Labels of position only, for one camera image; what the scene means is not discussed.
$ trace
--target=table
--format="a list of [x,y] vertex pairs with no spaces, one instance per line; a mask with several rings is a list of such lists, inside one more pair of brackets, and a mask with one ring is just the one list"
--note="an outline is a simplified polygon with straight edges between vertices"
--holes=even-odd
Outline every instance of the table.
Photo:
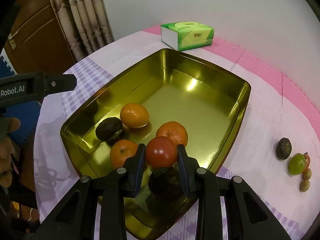
[[[49,214],[79,179],[60,138],[67,118],[113,77],[153,52],[167,48],[160,27],[134,33],[109,44],[75,64],[66,73],[78,80],[72,92],[47,96],[42,104],[34,144],[34,175],[40,220]],[[320,113],[283,73],[255,55],[215,37],[211,46],[185,51],[213,62],[247,80],[252,87],[239,134],[218,176],[243,177],[263,199],[292,240],[300,239],[320,211]],[[299,192],[300,176],[288,176],[287,161],[279,161],[274,146],[282,137],[292,143],[292,155],[309,152],[310,189]],[[226,218],[222,201],[224,237]],[[95,238],[99,237],[100,206]],[[195,238],[197,203],[160,239]],[[128,239],[134,239],[127,233]]]

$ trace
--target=orange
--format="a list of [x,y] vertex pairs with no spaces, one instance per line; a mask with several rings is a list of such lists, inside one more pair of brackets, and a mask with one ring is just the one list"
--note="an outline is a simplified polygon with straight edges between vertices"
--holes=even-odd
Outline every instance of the orange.
[[188,143],[188,133],[183,125],[175,121],[166,122],[159,127],[156,132],[157,136],[166,136],[170,138],[176,146],[183,144],[184,147]]
[[138,144],[129,140],[117,141],[110,151],[111,165],[117,169],[124,165],[127,158],[135,156]]
[[120,111],[120,119],[123,124],[130,128],[140,128],[149,121],[149,113],[144,106],[128,103]]

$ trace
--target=small brown nut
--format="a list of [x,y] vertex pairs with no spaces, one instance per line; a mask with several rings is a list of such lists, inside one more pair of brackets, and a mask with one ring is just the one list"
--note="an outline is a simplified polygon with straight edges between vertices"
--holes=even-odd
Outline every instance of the small brown nut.
[[301,192],[306,192],[310,188],[310,181],[308,179],[303,180],[300,183],[300,191]]
[[310,179],[312,175],[311,169],[308,168],[304,173],[302,173],[302,179],[306,180],[306,179]]

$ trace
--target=curtain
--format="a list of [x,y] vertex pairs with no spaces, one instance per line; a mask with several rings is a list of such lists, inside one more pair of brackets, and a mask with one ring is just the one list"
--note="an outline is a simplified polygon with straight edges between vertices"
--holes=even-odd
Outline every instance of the curtain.
[[50,0],[78,62],[114,41],[101,0]]

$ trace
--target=stuffed toy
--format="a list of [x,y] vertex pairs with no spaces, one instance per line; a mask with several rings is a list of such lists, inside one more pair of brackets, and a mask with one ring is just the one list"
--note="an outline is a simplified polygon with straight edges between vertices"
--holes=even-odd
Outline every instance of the stuffed toy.
[[19,129],[20,121],[15,117],[0,119],[0,185],[9,187],[12,182],[11,153],[14,152],[14,147],[6,134]]

